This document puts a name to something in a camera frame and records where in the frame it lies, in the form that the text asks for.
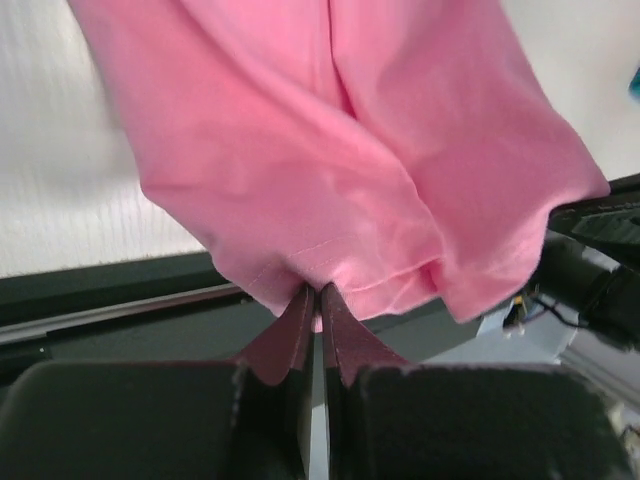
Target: wire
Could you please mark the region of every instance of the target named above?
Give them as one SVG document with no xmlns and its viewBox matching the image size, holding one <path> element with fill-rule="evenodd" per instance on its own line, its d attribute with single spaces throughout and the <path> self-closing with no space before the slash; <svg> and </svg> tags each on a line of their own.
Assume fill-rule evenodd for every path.
<svg viewBox="0 0 640 480">
<path fill-rule="evenodd" d="M 567 327 L 570 328 L 584 328 L 584 329 L 588 329 L 589 327 L 587 327 L 586 325 L 580 325 L 579 323 L 573 323 L 568 321 L 566 318 L 564 318 L 562 316 L 562 314 L 558 311 L 558 309 L 556 308 L 557 303 L 555 305 L 549 305 L 547 302 L 540 300 L 538 297 L 529 297 L 531 299 L 532 302 L 537 303 L 538 305 L 540 305 L 542 308 L 544 308 L 544 312 L 551 312 L 553 314 L 554 317 L 556 317 L 556 319 L 566 325 Z"/>
</svg>

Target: white wall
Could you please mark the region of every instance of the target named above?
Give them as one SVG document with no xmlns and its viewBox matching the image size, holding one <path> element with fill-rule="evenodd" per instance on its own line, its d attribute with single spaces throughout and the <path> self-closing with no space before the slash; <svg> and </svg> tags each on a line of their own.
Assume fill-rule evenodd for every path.
<svg viewBox="0 0 640 480">
<path fill-rule="evenodd" d="M 65 0 L 0 0 L 0 277 L 200 249 L 144 199 Z"/>
<path fill-rule="evenodd" d="M 609 178 L 640 171 L 638 0 L 504 0 Z M 146 201 L 65 0 L 0 0 L 0 277 L 198 250 Z"/>
</svg>

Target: pink shirt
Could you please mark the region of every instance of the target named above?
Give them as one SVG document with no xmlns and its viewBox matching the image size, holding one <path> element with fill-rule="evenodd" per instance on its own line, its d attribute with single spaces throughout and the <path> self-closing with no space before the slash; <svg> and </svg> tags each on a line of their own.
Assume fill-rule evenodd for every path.
<svg viewBox="0 0 640 480">
<path fill-rule="evenodd" d="M 142 190 L 279 314 L 519 289 L 549 212 L 608 185 L 497 0 L 70 0 Z"/>
</svg>

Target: stitching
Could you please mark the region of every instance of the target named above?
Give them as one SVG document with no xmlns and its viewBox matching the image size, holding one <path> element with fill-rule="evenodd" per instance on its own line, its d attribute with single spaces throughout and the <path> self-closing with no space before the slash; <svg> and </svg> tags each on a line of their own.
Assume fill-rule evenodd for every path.
<svg viewBox="0 0 640 480">
<path fill-rule="evenodd" d="M 281 261 L 283 261 L 283 262 L 284 262 L 284 261 L 290 260 L 290 259 L 291 259 L 291 258 L 293 258 L 293 257 L 296 257 L 296 256 L 301 255 L 301 254 L 303 254 L 303 253 L 310 252 L 310 251 L 315 250 L 315 249 L 317 249 L 317 248 L 324 247 L 325 245 L 328 245 L 329 243 L 332 243 L 332 242 L 337 242 L 338 240 L 346 240 L 346 239 L 348 239 L 348 238 L 355 238 L 355 237 L 356 237 L 356 235 L 355 235 L 355 234 L 353 234 L 353 233 L 351 233 L 351 234 L 349 234 L 349 235 L 343 235 L 343 236 L 341 236 L 341 237 L 335 237 L 335 238 L 332 238 L 331 240 L 325 240 L 324 242 L 321 242 L 321 243 L 319 243 L 319 244 L 317 244 L 317 245 L 314 245 L 314 246 L 312 246 L 312 247 L 303 248 L 302 250 L 298 250 L 297 252 L 291 253 L 291 254 L 287 255 L 287 256 L 286 256 L 283 260 L 281 260 Z M 257 276 L 256 278 L 254 278 L 254 279 L 249 283 L 249 285 L 247 285 L 247 290 L 248 290 L 249 288 L 251 288 L 251 286 L 252 286 L 253 284 L 255 284 L 258 280 L 260 280 L 260 278 L 262 278 L 262 276 L 263 276 L 265 273 L 267 273 L 267 271 L 269 270 L 269 268 L 271 268 L 271 267 L 274 265 L 274 263 L 276 263 L 276 261 L 271 261 L 271 262 L 267 263 L 267 265 L 262 269 L 262 271 L 258 274 L 258 276 Z M 277 281 L 280 279 L 280 277 L 281 277 L 281 276 L 282 276 L 282 272 L 280 272 L 280 274 L 279 274 L 279 275 L 278 275 L 278 277 L 274 280 L 274 282 L 277 282 Z"/>
</svg>

